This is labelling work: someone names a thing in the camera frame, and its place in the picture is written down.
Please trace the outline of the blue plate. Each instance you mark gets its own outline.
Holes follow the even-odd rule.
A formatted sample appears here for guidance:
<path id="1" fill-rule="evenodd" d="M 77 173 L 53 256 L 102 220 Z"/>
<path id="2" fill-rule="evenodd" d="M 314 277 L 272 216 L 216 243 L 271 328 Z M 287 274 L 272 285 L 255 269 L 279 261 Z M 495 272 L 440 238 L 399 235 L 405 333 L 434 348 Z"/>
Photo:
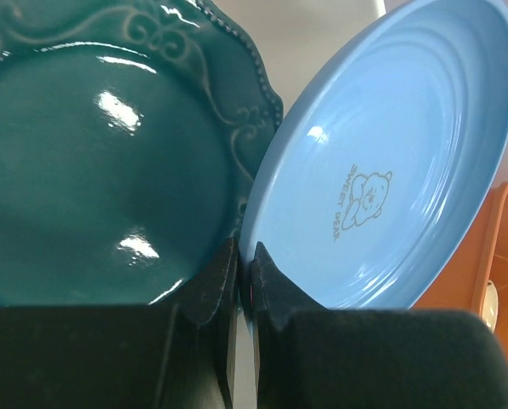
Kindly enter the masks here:
<path id="1" fill-rule="evenodd" d="M 240 232 L 325 308 L 411 308 L 476 218 L 508 142 L 508 7 L 410 1 L 349 40 L 283 119 Z"/>

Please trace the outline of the teal embossed scalloped plate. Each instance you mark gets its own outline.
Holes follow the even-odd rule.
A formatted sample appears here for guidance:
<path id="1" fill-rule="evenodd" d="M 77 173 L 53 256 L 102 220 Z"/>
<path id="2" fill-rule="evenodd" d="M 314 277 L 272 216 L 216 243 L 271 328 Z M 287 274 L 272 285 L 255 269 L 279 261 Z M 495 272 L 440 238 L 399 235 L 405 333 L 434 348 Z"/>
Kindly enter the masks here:
<path id="1" fill-rule="evenodd" d="M 0 1 L 0 307 L 169 296 L 239 234 L 282 118 L 212 1 Z"/>

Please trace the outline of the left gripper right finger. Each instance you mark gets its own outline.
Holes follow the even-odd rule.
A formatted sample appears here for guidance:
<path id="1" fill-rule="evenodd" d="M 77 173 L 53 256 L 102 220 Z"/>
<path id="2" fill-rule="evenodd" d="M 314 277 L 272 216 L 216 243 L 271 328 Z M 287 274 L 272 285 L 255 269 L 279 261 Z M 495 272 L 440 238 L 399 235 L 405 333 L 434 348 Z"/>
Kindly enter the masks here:
<path id="1" fill-rule="evenodd" d="M 251 263 L 260 408 L 508 408 L 508 363 L 473 314 L 323 308 Z"/>

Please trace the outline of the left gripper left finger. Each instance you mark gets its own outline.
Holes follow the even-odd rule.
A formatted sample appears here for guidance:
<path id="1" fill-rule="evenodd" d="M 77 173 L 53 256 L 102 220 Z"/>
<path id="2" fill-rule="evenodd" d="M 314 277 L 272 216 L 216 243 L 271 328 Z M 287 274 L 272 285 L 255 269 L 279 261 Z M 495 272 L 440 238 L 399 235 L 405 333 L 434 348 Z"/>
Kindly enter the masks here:
<path id="1" fill-rule="evenodd" d="M 238 245 L 152 305 L 0 308 L 0 408 L 229 408 Z"/>

